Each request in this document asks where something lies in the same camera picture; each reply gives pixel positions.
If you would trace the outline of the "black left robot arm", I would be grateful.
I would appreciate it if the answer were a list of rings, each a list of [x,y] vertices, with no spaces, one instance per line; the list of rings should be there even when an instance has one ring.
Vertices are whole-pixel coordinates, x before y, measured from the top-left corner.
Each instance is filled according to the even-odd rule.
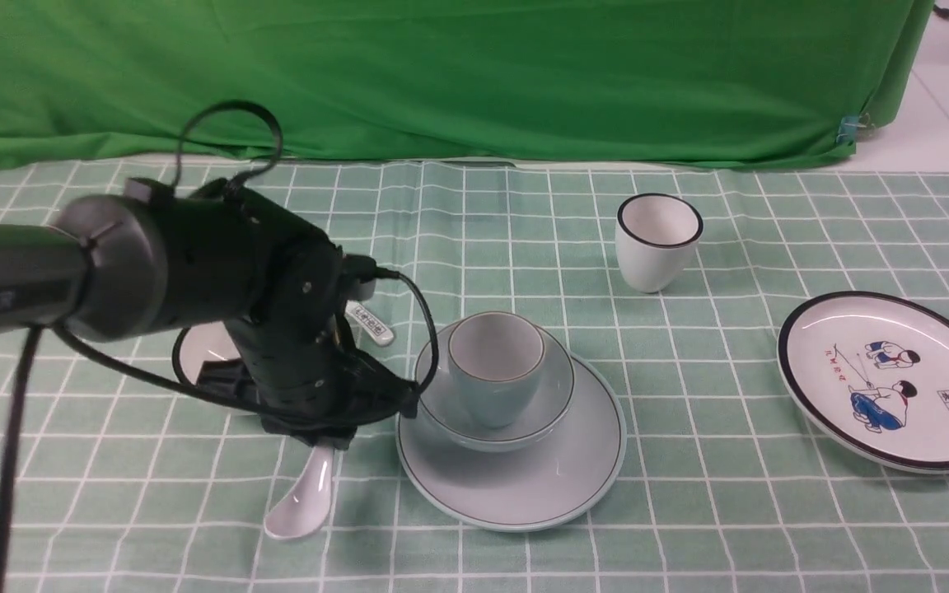
[[[49,328],[103,367],[345,450],[359,427],[417,417],[430,384],[397,376],[347,330],[348,301],[386,278],[405,280],[236,180],[177,198],[131,179],[124,195],[72,200],[48,226],[0,224],[0,334]],[[91,348],[213,323],[242,364],[216,391]]]

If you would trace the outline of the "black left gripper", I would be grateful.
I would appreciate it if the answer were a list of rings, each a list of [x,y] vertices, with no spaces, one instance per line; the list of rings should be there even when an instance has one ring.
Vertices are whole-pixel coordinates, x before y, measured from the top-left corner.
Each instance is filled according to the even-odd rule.
[[[306,446],[346,450],[360,427],[414,419],[421,380],[359,349],[346,319],[347,304],[366,299],[379,280],[403,282],[421,300],[406,274],[366,255],[324,247],[283,259],[248,314],[226,322],[240,356],[204,363],[195,386],[256,406],[265,432]]]

